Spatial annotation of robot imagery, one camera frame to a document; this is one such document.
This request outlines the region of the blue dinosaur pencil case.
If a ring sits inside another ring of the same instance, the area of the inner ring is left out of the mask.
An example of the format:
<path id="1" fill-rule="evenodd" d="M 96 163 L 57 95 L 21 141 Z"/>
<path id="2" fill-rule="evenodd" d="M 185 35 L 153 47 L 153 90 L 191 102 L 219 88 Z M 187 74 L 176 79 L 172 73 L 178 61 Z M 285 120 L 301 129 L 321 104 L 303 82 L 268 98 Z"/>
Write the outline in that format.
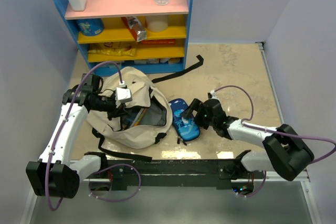
<path id="1" fill-rule="evenodd" d="M 195 124 L 193 116 L 189 119 L 182 117 L 182 113 L 188 108 L 188 104 L 181 98 L 171 100 L 169 105 L 173 115 L 173 126 L 180 138 L 185 143 L 197 139 L 200 128 Z"/>

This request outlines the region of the beige canvas backpack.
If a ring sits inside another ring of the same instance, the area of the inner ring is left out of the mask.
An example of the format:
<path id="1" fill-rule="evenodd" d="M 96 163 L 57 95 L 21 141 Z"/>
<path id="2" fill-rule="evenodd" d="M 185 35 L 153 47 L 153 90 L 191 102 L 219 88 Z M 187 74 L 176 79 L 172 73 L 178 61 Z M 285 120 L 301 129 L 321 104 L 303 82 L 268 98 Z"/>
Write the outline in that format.
<path id="1" fill-rule="evenodd" d="M 111 96 L 122 77 L 132 93 L 132 101 L 125 104 L 126 109 L 147 108 L 140 124 L 132 128 L 123 130 L 121 126 L 122 115 L 107 115 L 107 112 L 91 110 L 87 121 L 92 126 L 92 133 L 100 142 L 100 151 L 114 157 L 131 159 L 135 154 L 118 153 L 103 148 L 103 143 L 107 139 L 117 141 L 133 149 L 142 149 L 159 143 L 166 137 L 172 123 L 173 115 L 167 98 L 156 87 L 156 83 L 180 77 L 203 65 L 202 56 L 197 56 L 198 63 L 189 68 L 162 78 L 150 80 L 142 71 L 134 67 L 125 67 L 120 73 L 116 73 L 106 78 L 103 84 L 103 95 Z"/>

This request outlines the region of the orange green book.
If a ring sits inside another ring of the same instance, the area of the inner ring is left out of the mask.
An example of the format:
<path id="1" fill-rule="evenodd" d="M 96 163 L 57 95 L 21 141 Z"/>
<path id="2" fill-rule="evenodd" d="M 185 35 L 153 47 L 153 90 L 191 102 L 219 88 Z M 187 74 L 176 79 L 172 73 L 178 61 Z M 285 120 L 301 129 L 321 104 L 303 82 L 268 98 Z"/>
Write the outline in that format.
<path id="1" fill-rule="evenodd" d="M 147 108 L 126 109 L 126 114 L 121 117 L 121 126 L 123 130 L 138 126 L 145 115 Z"/>

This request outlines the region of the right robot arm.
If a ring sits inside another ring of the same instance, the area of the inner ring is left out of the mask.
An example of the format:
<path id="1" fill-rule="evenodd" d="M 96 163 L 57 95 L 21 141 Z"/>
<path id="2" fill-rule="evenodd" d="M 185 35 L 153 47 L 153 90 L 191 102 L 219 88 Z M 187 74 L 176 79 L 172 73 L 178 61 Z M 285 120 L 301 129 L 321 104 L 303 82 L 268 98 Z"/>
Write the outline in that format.
<path id="1" fill-rule="evenodd" d="M 289 125 L 266 128 L 245 123 L 226 115 L 218 99 L 205 102 L 194 99 L 181 116 L 193 118 L 195 124 L 203 129 L 212 127 L 220 137 L 244 141 L 264 149 L 259 153 L 246 151 L 235 159 L 234 173 L 239 178 L 263 170 L 276 172 L 283 179 L 292 181 L 314 160 L 312 150 Z"/>

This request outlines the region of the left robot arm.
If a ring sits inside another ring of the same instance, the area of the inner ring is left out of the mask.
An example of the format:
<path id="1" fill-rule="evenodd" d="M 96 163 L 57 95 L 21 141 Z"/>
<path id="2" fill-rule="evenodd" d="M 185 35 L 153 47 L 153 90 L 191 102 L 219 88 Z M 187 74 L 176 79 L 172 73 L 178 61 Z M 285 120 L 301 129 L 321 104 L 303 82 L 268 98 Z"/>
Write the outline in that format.
<path id="1" fill-rule="evenodd" d="M 70 162 L 71 153 L 90 111 L 104 112 L 112 119 L 124 113 L 124 106 L 117 105 L 115 94 L 101 95 L 102 77 L 84 74 L 82 80 L 82 86 L 75 86 L 63 95 L 60 118 L 47 147 L 37 161 L 30 161 L 26 166 L 37 196 L 74 198 L 79 184 L 91 174 L 97 178 L 108 174 L 104 153 L 87 152 L 75 163 Z"/>

